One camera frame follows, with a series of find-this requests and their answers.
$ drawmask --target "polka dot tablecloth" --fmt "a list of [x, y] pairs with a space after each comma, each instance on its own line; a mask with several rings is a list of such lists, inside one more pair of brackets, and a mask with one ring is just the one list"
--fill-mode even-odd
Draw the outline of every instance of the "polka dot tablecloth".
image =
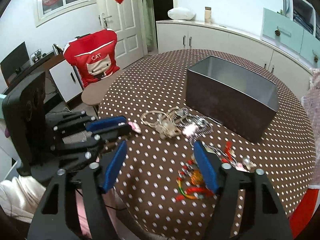
[[[201, 140], [221, 149], [226, 141], [231, 141], [239, 162], [249, 156], [258, 168], [264, 169], [288, 216], [300, 203], [313, 173], [315, 147], [309, 119], [294, 94], [270, 72], [243, 58], [210, 50], [177, 50], [146, 58], [111, 85], [100, 105], [99, 117], [124, 115], [140, 125], [142, 134], [128, 141], [128, 155], [115, 188], [143, 229], [172, 239], [201, 239], [217, 197], [175, 200], [178, 170], [191, 157], [190, 144], [182, 135], [162, 140], [158, 133], [141, 124], [140, 116], [146, 110], [167, 111], [185, 106], [187, 67], [210, 55], [239, 64], [276, 83], [279, 110], [260, 143], [252, 144], [216, 124], [214, 131]], [[230, 236], [238, 233], [244, 198], [245, 191], [239, 191]]]

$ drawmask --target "white pillow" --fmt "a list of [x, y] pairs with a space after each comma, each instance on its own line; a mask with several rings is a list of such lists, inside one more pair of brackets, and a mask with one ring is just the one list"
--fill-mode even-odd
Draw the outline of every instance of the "white pillow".
[[172, 20], [191, 20], [195, 15], [195, 13], [183, 7], [176, 7], [168, 11], [168, 16]]

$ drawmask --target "computer monitor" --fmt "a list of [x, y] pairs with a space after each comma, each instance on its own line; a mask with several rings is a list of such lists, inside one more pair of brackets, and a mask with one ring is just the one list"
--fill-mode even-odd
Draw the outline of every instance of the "computer monitor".
[[11, 83], [21, 70], [27, 68], [29, 65], [30, 58], [26, 44], [23, 42], [0, 63], [2, 75], [7, 85]]

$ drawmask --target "metal pipe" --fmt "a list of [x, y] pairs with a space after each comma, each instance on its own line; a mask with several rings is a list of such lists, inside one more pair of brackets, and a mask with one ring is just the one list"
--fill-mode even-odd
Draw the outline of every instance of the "metal pipe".
[[282, 14], [287, 17], [287, 0], [283, 0], [283, 12]]

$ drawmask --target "mint green drawer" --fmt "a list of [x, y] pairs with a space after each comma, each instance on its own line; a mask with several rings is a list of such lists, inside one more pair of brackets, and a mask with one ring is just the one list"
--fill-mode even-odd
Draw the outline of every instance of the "mint green drawer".
[[320, 41], [304, 30], [300, 55], [309, 61], [314, 68], [320, 68]]
[[[275, 34], [277, 29], [280, 31], [280, 36]], [[281, 42], [298, 53], [301, 49], [303, 30], [300, 25], [289, 18], [266, 8], [263, 9], [262, 34]]]

